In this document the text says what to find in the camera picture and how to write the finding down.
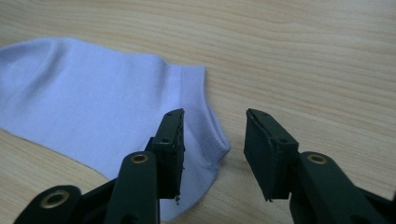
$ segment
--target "table surface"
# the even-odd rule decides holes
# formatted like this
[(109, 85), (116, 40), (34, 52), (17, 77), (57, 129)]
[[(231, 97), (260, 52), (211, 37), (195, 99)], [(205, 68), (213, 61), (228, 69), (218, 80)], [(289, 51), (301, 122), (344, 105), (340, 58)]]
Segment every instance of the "table surface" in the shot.
[[(248, 108), (273, 115), (300, 151), (332, 157), (357, 186), (393, 196), (394, 0), (0, 1), (0, 46), (40, 36), (206, 66), (232, 150), (206, 196), (171, 223), (292, 223), (289, 202), (266, 203), (244, 157)], [(87, 192), (106, 180), (0, 131), (0, 182), (0, 222), (10, 223), (44, 189)]]

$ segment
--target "wood grain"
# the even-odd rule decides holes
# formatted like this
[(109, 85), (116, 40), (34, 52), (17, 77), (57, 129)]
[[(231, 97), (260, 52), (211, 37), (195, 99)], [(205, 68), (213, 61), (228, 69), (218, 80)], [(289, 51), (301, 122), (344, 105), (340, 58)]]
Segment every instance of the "wood grain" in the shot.
[[(396, 2), (393, 0), (0, 0), (0, 46), (73, 36), (169, 63), (204, 64), (206, 93), (232, 151), (206, 196), (172, 223), (292, 223), (266, 203), (243, 155), (245, 111), (273, 115), (386, 198), (396, 189)], [(0, 222), (44, 189), (106, 180), (0, 131)]]

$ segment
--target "brass ring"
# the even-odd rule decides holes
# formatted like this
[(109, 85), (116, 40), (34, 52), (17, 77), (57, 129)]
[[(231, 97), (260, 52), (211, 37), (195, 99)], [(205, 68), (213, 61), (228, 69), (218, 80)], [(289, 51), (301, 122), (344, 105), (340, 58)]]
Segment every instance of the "brass ring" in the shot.
[(327, 160), (324, 157), (319, 156), (318, 154), (311, 154), (307, 158), (309, 161), (312, 161), (313, 163), (316, 164), (323, 165), (327, 163)]
[(149, 157), (147, 155), (145, 155), (145, 154), (134, 155), (131, 158), (131, 161), (133, 163), (143, 163), (143, 162), (148, 161), (148, 160), (149, 160)]
[(47, 195), (43, 200), (41, 200), (40, 205), (43, 208), (53, 208), (66, 202), (69, 196), (69, 192), (63, 189), (59, 189)]

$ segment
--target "sock cuff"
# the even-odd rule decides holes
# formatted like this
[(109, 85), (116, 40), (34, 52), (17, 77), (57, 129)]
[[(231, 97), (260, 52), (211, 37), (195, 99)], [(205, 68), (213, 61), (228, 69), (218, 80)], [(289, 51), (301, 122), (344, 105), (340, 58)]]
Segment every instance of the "sock cuff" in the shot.
[(230, 150), (215, 112), (205, 94), (205, 68), (180, 66), (180, 105), (186, 111), (184, 122), (202, 149), (207, 164), (218, 168), (220, 160)]

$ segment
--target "white sock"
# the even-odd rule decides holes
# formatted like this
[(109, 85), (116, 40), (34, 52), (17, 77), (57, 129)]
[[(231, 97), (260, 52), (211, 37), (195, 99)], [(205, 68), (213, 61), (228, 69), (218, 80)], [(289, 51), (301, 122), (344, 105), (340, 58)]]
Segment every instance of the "white sock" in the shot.
[(185, 170), (179, 205), (192, 207), (215, 180), (230, 145), (205, 98), (205, 68), (166, 63), (72, 38), (41, 38), (0, 49), (0, 128), (103, 174), (142, 151), (163, 115), (184, 108)]

